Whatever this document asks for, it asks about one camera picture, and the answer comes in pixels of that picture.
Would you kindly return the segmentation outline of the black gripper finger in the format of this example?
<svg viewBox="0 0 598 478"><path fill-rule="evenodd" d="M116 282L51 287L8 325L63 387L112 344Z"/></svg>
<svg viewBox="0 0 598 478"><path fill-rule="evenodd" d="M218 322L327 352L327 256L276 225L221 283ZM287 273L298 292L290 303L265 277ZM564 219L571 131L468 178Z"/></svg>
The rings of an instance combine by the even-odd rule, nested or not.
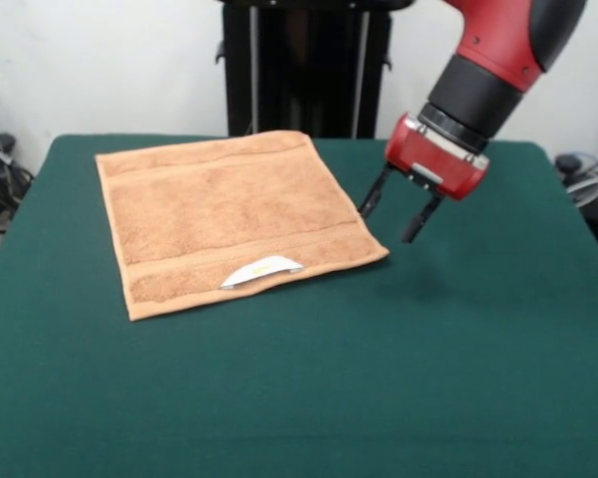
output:
<svg viewBox="0 0 598 478"><path fill-rule="evenodd" d="M365 199L358 207L358 212L363 219L370 217L382 197L383 188L393 172L393 167L386 162L380 174L372 184Z"/></svg>
<svg viewBox="0 0 598 478"><path fill-rule="evenodd" d="M432 195L431 199L425 204L423 209L413 217L410 224L406 228L402 236L403 243L411 244L414 242L432 215L439 208L443 200L444 197L442 195L436 193Z"/></svg>

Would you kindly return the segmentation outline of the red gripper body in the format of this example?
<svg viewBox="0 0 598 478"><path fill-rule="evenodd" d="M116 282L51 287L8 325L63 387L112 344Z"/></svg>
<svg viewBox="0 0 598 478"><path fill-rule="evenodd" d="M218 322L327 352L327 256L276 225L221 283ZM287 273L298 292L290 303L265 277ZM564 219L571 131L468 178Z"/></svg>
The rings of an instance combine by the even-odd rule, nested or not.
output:
<svg viewBox="0 0 598 478"><path fill-rule="evenodd" d="M421 177L432 191L456 201L470 195L489 169L485 155L469 152L410 114L398 120L386 159L407 177Z"/></svg>

